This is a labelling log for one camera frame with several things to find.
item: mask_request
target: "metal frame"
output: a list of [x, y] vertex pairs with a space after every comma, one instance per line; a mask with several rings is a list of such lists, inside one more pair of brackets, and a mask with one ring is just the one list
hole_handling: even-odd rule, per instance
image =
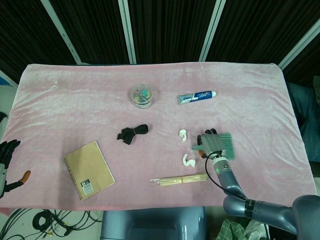
[[291, 49], [291, 51], [278, 64], [278, 67], [285, 69], [301, 51], [320, 33], [320, 18], [316, 23], [306, 32], [306, 34], [298, 41], [298, 43]]
[[128, 0], [118, 0], [126, 48], [130, 64], [137, 64], [134, 38], [132, 35]]
[[18, 87], [18, 84], [16, 84], [15, 81], [13, 81], [10, 77], [8, 77], [7, 74], [5, 74], [1, 70], [0, 70], [0, 78], [3, 78], [5, 81], [7, 81], [9, 84], [11, 84], [11, 86], [13, 86], [14, 88]]
[[68, 47], [71, 55], [73, 56], [75, 62], [77, 65], [83, 65], [83, 64], [87, 64], [87, 63], [83, 63], [74, 47], [74, 45], [72, 44], [70, 38], [68, 37], [64, 26], [61, 24], [54, 8], [52, 7], [51, 3], [49, 0], [41, 0], [42, 5], [44, 6], [46, 12], [49, 14], [52, 22], [54, 23], [56, 29], [58, 30], [58, 32], [60, 33], [62, 39], [64, 40], [66, 46]]
[[222, 14], [222, 11], [225, 7], [226, 0], [216, 0], [215, 5], [212, 11], [211, 20], [208, 26], [208, 30], [205, 35], [204, 43], [199, 57], [199, 62], [205, 62], [212, 40], [214, 39], [218, 23]]

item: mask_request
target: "robotic arm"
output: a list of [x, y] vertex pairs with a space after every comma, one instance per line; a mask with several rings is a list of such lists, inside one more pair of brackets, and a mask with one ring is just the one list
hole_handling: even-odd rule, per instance
[[5, 192], [10, 192], [17, 187], [22, 186], [30, 176], [31, 172], [28, 170], [19, 181], [7, 184], [7, 169], [12, 158], [12, 153], [19, 144], [20, 141], [17, 140], [10, 142], [4, 141], [0, 144], [0, 198], [4, 196]]
[[265, 201], [248, 199], [243, 193], [227, 158], [223, 156], [218, 134], [206, 131], [198, 136], [198, 145], [203, 145], [200, 154], [213, 161], [213, 167], [225, 194], [223, 208], [229, 215], [247, 217], [258, 222], [288, 231], [297, 235], [298, 240], [318, 240], [320, 236], [320, 196], [298, 197], [287, 207]]

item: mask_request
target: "black cable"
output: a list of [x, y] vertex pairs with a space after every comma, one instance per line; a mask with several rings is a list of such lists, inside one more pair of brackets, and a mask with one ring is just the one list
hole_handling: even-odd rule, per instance
[[6, 240], [12, 239], [13, 237], [20, 237], [21, 240], [25, 240], [25, 237], [20, 234], [12, 235], [11, 237], [7, 238]]
[[[61, 215], [63, 215], [63, 214], [65, 214], [66, 212], [68, 212], [66, 215], [64, 215], [60, 220], [63, 220], [66, 216], [68, 216], [70, 213], [71, 213], [71, 211], [64, 211]], [[54, 232], [54, 230], [56, 230], [56, 228], [53, 228], [53, 227], [51, 227], [49, 230], [48, 230], [48, 232], [50, 232], [50, 231], [52, 231], [52, 232]]]
[[61, 227], [65, 228], [65, 229], [73, 229], [72, 226], [68, 226], [65, 225], [65, 223], [59, 219], [59, 217], [57, 217], [54, 213], [52, 213], [50, 210], [48, 209], [43, 209], [44, 212], [47, 212], [47, 214], [49, 214], [52, 219], [54, 219]]
[[13, 238], [13, 237], [16, 237], [16, 236], [21, 237], [19, 240], [24, 240], [24, 239], [26, 239], [26, 238], [28, 238], [28, 237], [30, 237], [30, 236], [33, 236], [33, 235], [36, 235], [36, 234], [41, 234], [41, 233], [42, 233], [42, 231], [38, 231], [38, 232], [35, 232], [35, 233], [32, 233], [32, 234], [29, 234], [28, 236], [22, 236], [22, 235], [20, 235], [20, 234], [15, 234], [15, 235], [10, 236], [10, 237], [7, 238], [6, 240], [9, 240], [9, 239], [11, 239], [11, 238]]
[[11, 227], [16, 223], [16, 221], [18, 221], [24, 214], [26, 214], [27, 212], [29, 212], [29, 211], [31, 211], [32, 209], [28, 209], [28, 210], [26, 210], [26, 211], [21, 211], [21, 215], [20, 216], [18, 216], [17, 217], [17, 219], [14, 221], [14, 222], [12, 222], [12, 224], [8, 227], [8, 230], [7, 230], [7, 232], [11, 229]]
[[93, 223], [91, 223], [90, 225], [88, 225], [88, 226], [86, 226], [86, 227], [84, 227], [84, 228], [77, 229], [77, 231], [85, 230], [85, 229], [91, 227], [91, 226], [92, 226], [93, 224], [95, 224], [95, 223], [96, 223], [96, 221], [94, 221]]
[[42, 232], [42, 233], [40, 234], [40, 236], [38, 236], [35, 240], [37, 240], [38, 238], [40, 238], [44, 233], [45, 233], [45, 232]]
[[209, 174], [209, 172], [208, 172], [208, 168], [207, 168], [207, 163], [208, 163], [209, 157], [210, 157], [212, 154], [217, 154], [217, 153], [216, 153], [215, 151], [212, 152], [212, 153], [210, 153], [209, 156], [206, 157], [205, 165], [204, 165], [204, 167], [205, 167], [205, 172], [206, 172], [206, 174], [208, 175], [209, 179], [210, 179], [218, 188], [222, 189], [223, 191], [227, 192], [228, 194], [233, 195], [233, 196], [235, 196], [235, 197], [237, 197], [237, 198], [240, 198], [240, 199], [246, 201], [247, 199], [244, 198], [243, 196], [240, 196], [240, 195], [238, 195], [238, 194], [236, 194], [236, 193], [234, 193], [234, 192], [232, 192], [232, 191], [229, 191], [229, 190], [225, 189], [224, 187], [220, 186], [220, 185], [219, 185], [218, 183], [216, 183], [216, 181], [213, 180], [213, 178], [210, 176], [210, 174]]
[[3, 240], [5, 236], [7, 235], [8, 231], [11, 229], [11, 227], [27, 212], [29, 212], [31, 209], [17, 209], [15, 210], [8, 220], [5, 222], [1, 232], [0, 232], [0, 240]]
[[[40, 225], [40, 218], [44, 218], [45, 222]], [[39, 230], [40, 232], [44, 232], [47, 228], [52, 224], [52, 216], [47, 211], [38, 212], [32, 220], [32, 226], [35, 230]]]
[[267, 226], [265, 224], [264, 225], [264, 229], [265, 229], [265, 234], [266, 234], [266, 240], [270, 240], [269, 238], [269, 232], [268, 232], [268, 229], [267, 229]]
[[75, 230], [75, 231], [82, 230], [81, 228], [88, 222], [88, 220], [89, 220], [89, 216], [86, 217], [86, 220], [84, 221], [84, 223], [81, 226], [78, 226], [78, 227], [74, 228], [73, 230]]
[[75, 226], [77, 226], [79, 223], [81, 223], [81, 222], [82, 222], [82, 220], [85, 218], [85, 215], [86, 215], [86, 212], [84, 212], [84, 213], [83, 213], [82, 218], [80, 219], [80, 221], [79, 221], [79, 222], [77, 222], [77, 223], [76, 223], [76, 224], [74, 224], [74, 225], [71, 225], [70, 227], [75, 227]]
[[[60, 210], [59, 211], [59, 213], [57, 214], [57, 211], [56, 210], [54, 210], [54, 214], [58, 217], [59, 215], [60, 215], [60, 213], [62, 212], [62, 210]], [[38, 238], [40, 238], [43, 234], [44, 234], [44, 236], [42, 237], [43, 239], [47, 236], [47, 234], [48, 234], [48, 232], [50, 232], [51, 231], [51, 228], [49, 229], [49, 230], [45, 230], [43, 233], [41, 233], [41, 235], [40, 236], [38, 236], [36, 239], [38, 239]]]
[[[234, 192], [232, 192], [232, 191], [229, 191], [229, 190], [225, 189], [224, 187], [222, 187], [222, 186], [220, 186], [218, 183], [216, 183], [215, 180], [212, 179], [212, 177], [210, 176], [210, 174], [209, 174], [209, 172], [208, 172], [208, 168], [207, 168], [208, 159], [209, 159], [209, 157], [210, 157], [212, 154], [217, 154], [217, 153], [216, 153], [216, 152], [210, 153], [209, 156], [206, 158], [206, 160], [205, 160], [205, 165], [204, 165], [205, 172], [206, 172], [206, 174], [208, 175], [209, 179], [210, 179], [218, 188], [226, 191], [227, 193], [229, 193], [229, 194], [231, 194], [231, 195], [233, 195], [233, 196], [235, 196], [235, 197], [237, 197], [237, 198], [239, 198], [239, 199], [242, 199], [242, 200], [245, 200], [245, 201], [246, 201], [247, 199], [245, 199], [243, 196], [240, 196], [240, 195], [238, 195], [238, 194], [236, 194], [236, 193], [234, 193]], [[263, 225], [264, 225], [264, 229], [265, 229], [266, 240], [270, 240], [267, 226], [266, 226], [266, 224], [263, 224]]]
[[53, 232], [55, 235], [57, 235], [58, 237], [60, 237], [60, 238], [64, 238], [64, 237], [65, 237], [65, 236], [61, 236], [61, 235], [59, 235], [58, 233], [55, 232], [54, 227], [52, 226], [52, 223], [51, 223], [51, 230], [52, 230], [52, 232]]
[[86, 212], [87, 212], [87, 214], [89, 214], [89, 218], [90, 218], [91, 220], [93, 220], [93, 221], [95, 221], [95, 222], [97, 222], [97, 223], [102, 223], [101, 220], [94, 219], [94, 218], [90, 215], [90, 211], [86, 211]]

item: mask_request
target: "blue toothpaste packaging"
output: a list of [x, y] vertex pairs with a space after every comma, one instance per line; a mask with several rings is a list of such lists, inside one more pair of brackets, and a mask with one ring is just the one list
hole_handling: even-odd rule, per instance
[[215, 91], [201, 91], [196, 93], [190, 93], [186, 95], [179, 95], [178, 98], [178, 104], [187, 104], [192, 103], [195, 101], [205, 100], [205, 99], [212, 99], [215, 97], [217, 93]]

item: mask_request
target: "white label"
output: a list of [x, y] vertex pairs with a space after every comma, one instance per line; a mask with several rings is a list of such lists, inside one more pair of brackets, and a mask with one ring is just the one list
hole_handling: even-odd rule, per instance
[[94, 188], [92, 187], [89, 179], [84, 180], [81, 182], [82, 190], [84, 191], [85, 195], [88, 195], [94, 191]]

